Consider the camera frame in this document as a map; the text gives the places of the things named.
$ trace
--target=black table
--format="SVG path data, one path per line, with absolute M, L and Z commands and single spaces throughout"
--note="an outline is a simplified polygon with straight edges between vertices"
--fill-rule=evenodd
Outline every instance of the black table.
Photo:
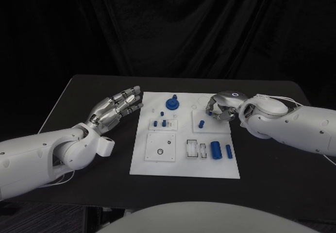
M 235 90 L 286 96 L 309 105 L 299 85 L 287 81 L 245 81 L 75 75 L 42 133 L 84 122 L 106 98 L 140 85 L 142 91 L 218 93 Z M 38 201 L 142 209 L 178 201 L 224 202 L 264 210 L 287 218 L 336 220 L 336 166 L 322 155 L 276 140 L 254 137 L 231 122 L 241 179 L 130 175 L 140 111 L 123 118 L 106 134 L 116 141 L 110 157 L 97 155 L 74 179 L 39 188 L 9 201 Z

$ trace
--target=robotic hand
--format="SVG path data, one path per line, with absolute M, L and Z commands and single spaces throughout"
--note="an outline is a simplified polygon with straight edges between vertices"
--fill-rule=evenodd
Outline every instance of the robotic hand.
M 140 87 L 106 98 L 94 107 L 85 123 L 71 129 L 41 133 L 0 143 L 0 200 L 15 197 L 64 174 L 82 169 L 95 154 L 110 156 L 114 141 L 101 137 L 120 122 L 121 117 L 143 107 L 132 106 L 140 99 Z M 52 165 L 52 155 L 61 165 Z
M 276 99 L 300 105 L 293 111 Z M 222 110 L 212 113 L 214 104 Z M 240 92 L 222 91 L 212 96 L 207 113 L 215 119 L 231 121 L 240 116 L 241 126 L 261 139 L 274 138 L 280 143 L 305 151 L 336 156 L 336 111 L 307 107 L 293 99 L 257 94 L 248 98 Z

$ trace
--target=black backdrop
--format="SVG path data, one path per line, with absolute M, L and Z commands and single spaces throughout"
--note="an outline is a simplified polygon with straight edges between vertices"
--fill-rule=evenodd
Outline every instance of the black backdrop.
M 2 1 L 0 25 L 0 140 L 38 132 L 75 74 L 292 80 L 336 108 L 335 0 Z

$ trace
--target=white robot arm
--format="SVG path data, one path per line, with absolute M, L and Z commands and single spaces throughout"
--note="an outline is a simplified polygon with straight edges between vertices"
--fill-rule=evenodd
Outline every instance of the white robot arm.
M 88 120 L 71 129 L 41 133 L 0 143 L 0 200 L 15 197 L 68 172 L 82 169 L 95 154 L 110 156 L 114 141 L 101 137 L 127 114 L 143 107 L 140 87 L 106 98 L 94 107 Z M 52 165 L 52 155 L 62 163 Z
M 248 98 L 234 91 L 212 96 L 207 113 L 218 120 L 230 121 L 240 116 L 241 126 L 261 139 L 274 138 L 280 143 L 305 151 L 336 156 L 336 111 L 299 106 L 293 111 L 276 99 L 294 102 L 286 97 L 257 94 Z M 218 104 L 222 114 L 212 113 Z

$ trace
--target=blue cylinder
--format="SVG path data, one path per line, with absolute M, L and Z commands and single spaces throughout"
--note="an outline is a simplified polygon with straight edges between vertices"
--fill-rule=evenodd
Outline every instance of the blue cylinder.
M 181 106 L 181 103 L 178 100 L 178 96 L 173 95 L 173 98 L 166 101 L 166 107 L 169 110 L 175 110 L 179 108 L 179 106 Z
M 204 128 L 204 124 L 205 124 L 205 121 L 202 120 L 201 122 L 199 122 L 199 128 L 202 129 Z
M 222 151 L 219 142 L 212 142 L 212 158 L 221 159 L 222 158 Z
M 227 145 L 228 158 L 232 159 L 231 146 Z

